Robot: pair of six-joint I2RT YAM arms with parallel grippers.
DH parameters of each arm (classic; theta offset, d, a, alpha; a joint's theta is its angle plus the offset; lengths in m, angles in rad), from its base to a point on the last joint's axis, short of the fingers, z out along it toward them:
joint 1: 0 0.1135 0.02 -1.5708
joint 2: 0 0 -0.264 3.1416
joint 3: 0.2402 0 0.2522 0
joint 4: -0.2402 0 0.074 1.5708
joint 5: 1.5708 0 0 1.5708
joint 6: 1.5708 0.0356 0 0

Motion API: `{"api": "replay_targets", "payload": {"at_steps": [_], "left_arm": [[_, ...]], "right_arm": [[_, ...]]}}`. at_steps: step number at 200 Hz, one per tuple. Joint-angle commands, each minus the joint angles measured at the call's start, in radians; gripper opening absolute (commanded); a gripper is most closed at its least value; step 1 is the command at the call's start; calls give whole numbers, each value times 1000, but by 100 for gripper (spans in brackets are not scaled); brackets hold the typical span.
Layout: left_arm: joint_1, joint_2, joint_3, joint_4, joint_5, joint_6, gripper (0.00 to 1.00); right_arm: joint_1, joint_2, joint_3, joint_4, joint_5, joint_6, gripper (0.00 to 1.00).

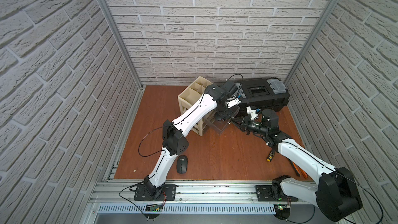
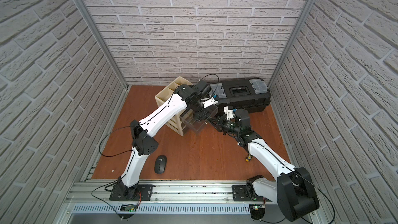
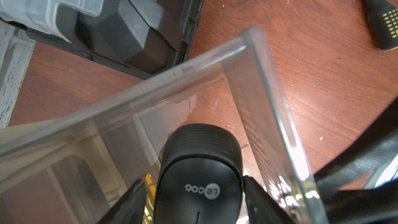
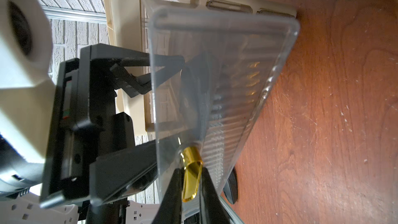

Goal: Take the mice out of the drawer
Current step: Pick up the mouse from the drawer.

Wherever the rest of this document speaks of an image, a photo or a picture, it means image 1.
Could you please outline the transparent grey top drawer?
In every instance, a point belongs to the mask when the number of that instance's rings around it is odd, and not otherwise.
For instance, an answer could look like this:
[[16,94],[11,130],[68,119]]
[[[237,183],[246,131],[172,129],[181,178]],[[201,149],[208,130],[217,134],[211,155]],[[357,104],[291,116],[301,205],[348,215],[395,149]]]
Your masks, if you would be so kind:
[[233,106],[230,110],[232,111],[230,116],[226,119],[221,119],[221,117],[217,116],[216,114],[212,117],[212,129],[219,135],[221,135],[229,126],[230,120],[237,116],[239,112],[239,106]]

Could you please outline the beige drawer organizer cabinet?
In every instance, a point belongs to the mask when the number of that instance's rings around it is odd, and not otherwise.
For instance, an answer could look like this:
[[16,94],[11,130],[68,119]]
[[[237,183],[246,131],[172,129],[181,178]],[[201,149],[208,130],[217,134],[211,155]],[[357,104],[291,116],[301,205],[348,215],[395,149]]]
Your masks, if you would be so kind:
[[[178,103],[181,114],[184,114],[189,108],[196,103],[202,94],[204,93],[207,86],[212,85],[212,82],[203,77],[198,77],[192,82],[181,94],[178,95]],[[195,132],[199,136],[203,136],[207,124],[204,119],[201,119],[197,124],[193,126],[191,131]]]

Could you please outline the black computer mouse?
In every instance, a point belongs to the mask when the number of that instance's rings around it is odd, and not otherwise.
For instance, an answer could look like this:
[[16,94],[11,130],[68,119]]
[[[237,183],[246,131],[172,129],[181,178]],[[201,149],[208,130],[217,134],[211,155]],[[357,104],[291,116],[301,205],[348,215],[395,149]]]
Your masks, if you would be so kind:
[[176,171],[178,174],[185,174],[188,169],[188,157],[180,155],[177,158]]

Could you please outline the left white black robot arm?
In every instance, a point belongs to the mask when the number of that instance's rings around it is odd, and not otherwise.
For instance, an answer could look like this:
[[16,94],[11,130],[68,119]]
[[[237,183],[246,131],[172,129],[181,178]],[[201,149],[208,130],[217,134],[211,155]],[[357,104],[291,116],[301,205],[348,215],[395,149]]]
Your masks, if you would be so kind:
[[160,157],[153,169],[143,180],[146,192],[151,200],[157,199],[161,193],[166,177],[174,161],[189,146],[186,136],[203,117],[215,110],[215,119],[225,121],[234,115],[232,108],[240,103],[235,82],[226,82],[217,86],[207,86],[200,98],[185,113],[173,121],[166,120],[162,126],[162,149]]

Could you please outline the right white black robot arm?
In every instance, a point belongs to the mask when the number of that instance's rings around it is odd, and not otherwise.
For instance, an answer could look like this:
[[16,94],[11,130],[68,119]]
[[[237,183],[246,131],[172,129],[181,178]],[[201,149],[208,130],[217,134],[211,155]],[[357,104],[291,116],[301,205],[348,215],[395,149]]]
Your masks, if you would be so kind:
[[272,149],[268,161],[272,161],[274,155],[279,153],[315,182],[315,185],[307,186],[288,175],[278,177],[272,181],[269,190],[275,200],[291,197],[301,199],[319,208],[333,222],[362,209],[363,203],[351,171],[344,167],[337,168],[300,146],[279,129],[275,111],[263,110],[260,122],[252,119],[251,115],[241,120],[232,118],[230,122],[242,132],[253,134],[266,142]]

